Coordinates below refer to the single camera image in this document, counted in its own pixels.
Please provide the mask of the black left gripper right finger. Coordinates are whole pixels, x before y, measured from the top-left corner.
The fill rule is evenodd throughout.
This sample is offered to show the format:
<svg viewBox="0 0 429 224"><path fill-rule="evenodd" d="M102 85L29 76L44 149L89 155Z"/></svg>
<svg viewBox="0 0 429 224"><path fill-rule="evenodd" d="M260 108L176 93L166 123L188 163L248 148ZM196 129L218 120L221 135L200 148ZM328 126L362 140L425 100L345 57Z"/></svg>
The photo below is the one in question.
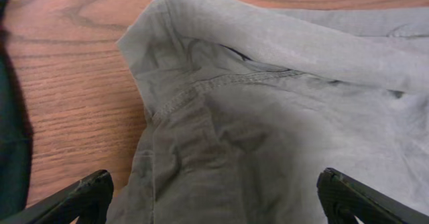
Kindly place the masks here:
<svg viewBox="0 0 429 224"><path fill-rule="evenodd" d="M329 224L428 224L428 216L335 170L317 181L318 198Z"/></svg>

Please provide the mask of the grey shorts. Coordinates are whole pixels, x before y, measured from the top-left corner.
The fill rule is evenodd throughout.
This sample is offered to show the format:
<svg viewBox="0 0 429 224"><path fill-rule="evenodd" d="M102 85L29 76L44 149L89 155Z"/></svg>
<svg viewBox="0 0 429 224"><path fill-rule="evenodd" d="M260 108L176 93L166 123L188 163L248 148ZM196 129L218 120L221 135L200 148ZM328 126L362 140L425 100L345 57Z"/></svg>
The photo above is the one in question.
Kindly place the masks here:
<svg viewBox="0 0 429 224"><path fill-rule="evenodd" d="M428 9L153 0L119 40L147 127L108 223L325 223L336 168L428 212Z"/></svg>

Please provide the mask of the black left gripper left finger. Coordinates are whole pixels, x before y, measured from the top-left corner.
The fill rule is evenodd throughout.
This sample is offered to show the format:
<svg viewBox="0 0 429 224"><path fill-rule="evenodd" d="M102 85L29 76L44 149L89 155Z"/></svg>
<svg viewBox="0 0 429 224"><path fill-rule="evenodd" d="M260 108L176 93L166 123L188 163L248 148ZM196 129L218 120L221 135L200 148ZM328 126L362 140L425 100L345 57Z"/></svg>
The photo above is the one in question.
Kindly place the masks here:
<svg viewBox="0 0 429 224"><path fill-rule="evenodd" d="M1 224L105 224L114 185L107 170L97 170Z"/></svg>

